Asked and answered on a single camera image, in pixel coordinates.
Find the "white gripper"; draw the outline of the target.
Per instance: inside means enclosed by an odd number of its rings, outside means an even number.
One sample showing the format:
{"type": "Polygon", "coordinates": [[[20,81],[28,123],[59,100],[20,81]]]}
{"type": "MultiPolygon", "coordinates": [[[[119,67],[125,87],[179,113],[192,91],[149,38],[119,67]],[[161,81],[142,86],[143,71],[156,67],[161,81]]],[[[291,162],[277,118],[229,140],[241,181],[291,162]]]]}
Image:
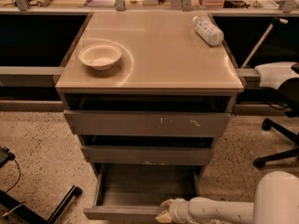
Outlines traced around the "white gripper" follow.
{"type": "Polygon", "coordinates": [[[193,224],[194,219],[190,213],[190,206],[192,200],[186,201],[184,199],[168,199],[161,203],[161,207],[168,207],[162,213],[157,215],[155,219],[161,224],[170,224],[172,220],[179,224],[193,224]]]}

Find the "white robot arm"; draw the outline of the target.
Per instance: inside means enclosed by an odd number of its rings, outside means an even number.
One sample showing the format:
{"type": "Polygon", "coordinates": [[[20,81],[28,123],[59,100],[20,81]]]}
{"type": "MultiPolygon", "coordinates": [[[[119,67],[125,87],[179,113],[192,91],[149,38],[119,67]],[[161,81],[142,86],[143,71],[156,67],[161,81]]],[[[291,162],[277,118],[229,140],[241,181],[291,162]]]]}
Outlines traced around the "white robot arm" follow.
{"type": "Polygon", "coordinates": [[[299,178],[275,171],[258,183],[253,203],[214,201],[195,197],[162,203],[160,223],[204,224],[219,219],[231,224],[299,224],[299,178]]]}

